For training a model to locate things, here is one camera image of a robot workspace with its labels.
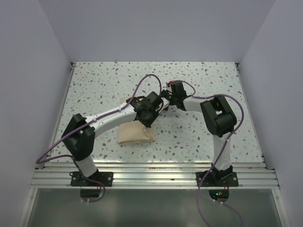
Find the beige cloth drape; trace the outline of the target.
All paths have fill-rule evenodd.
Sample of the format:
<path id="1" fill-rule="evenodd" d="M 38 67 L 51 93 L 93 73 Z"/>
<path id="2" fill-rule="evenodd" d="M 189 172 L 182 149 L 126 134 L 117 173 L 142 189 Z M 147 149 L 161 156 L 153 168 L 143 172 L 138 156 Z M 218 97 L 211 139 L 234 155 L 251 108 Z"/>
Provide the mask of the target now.
<path id="1" fill-rule="evenodd" d="M 119 125 L 117 133 L 119 145 L 135 145 L 147 142 L 155 142 L 154 128 L 145 127 L 139 121 Z"/>

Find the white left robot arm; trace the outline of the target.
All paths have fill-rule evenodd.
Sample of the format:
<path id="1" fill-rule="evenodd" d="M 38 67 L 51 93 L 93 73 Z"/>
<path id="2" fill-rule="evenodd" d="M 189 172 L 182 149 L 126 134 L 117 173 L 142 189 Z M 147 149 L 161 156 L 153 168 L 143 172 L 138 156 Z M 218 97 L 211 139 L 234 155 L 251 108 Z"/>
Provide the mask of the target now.
<path id="1" fill-rule="evenodd" d="M 118 107 L 97 115 L 74 115 L 63 132 L 62 141 L 71 153 L 75 165 L 82 172 L 82 181 L 89 186 L 98 181 L 97 167 L 91 156 L 95 138 L 127 122 L 139 121 L 150 128 L 168 105 L 167 99 L 151 92 L 147 97 L 132 96 Z"/>

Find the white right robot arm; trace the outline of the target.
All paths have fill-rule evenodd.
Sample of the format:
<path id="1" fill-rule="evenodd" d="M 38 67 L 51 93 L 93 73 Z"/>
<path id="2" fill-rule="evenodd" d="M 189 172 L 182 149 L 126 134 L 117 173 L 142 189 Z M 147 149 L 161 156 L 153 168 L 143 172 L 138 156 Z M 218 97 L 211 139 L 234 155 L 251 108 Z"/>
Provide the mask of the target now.
<path id="1" fill-rule="evenodd" d="M 167 84 L 161 97 L 182 111 L 202 113 L 207 130 L 213 136 L 214 158 L 209 175 L 213 184 L 223 185 L 232 174 L 230 138 L 234 132 L 237 118 L 225 96 L 214 95 L 197 97 L 189 95 L 184 89 L 184 81 L 176 80 Z"/>

